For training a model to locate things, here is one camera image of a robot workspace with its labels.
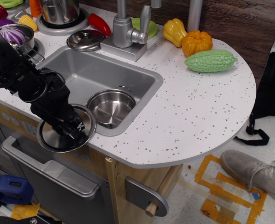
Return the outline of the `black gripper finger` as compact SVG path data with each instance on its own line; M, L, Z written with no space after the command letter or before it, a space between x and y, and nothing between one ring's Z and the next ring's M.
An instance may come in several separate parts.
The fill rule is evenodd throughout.
M68 136L68 137L70 137L73 140L75 139L72 131L66 130L63 127L60 128L60 135L62 135L62 136Z
M72 126L72 137L75 140L75 142L82 142L86 135L84 133L85 125L83 122L76 123Z

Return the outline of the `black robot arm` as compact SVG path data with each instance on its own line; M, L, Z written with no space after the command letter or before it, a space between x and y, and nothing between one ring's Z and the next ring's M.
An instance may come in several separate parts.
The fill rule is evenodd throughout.
M37 70L17 46L0 35L0 88L18 93L31 105L31 112L51 125L58 134L85 143L85 125L69 104L70 90L52 70Z

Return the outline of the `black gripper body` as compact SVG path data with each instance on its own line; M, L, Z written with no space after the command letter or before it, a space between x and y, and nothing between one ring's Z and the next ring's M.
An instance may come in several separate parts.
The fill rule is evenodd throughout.
M17 72L19 98L31 104L31 111L51 126L71 121L70 90L65 79L54 70L22 69Z

